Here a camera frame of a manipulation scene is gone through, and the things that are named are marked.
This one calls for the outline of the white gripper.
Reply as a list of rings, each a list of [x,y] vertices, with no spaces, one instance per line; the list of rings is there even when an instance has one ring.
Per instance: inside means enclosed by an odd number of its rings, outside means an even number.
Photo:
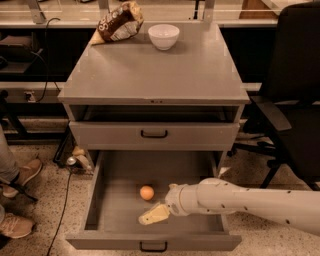
[[[197,214],[199,209],[197,185],[171,183],[165,204],[157,203],[143,213],[138,221],[142,225],[150,225],[166,220],[170,213],[174,216],[188,216]]]

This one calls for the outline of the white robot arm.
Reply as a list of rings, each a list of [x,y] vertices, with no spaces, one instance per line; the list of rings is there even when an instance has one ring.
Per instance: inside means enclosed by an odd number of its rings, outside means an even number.
[[[163,203],[139,217],[150,225],[173,216],[246,212],[278,224],[320,235],[320,192],[257,189],[207,178],[197,184],[170,184]]]

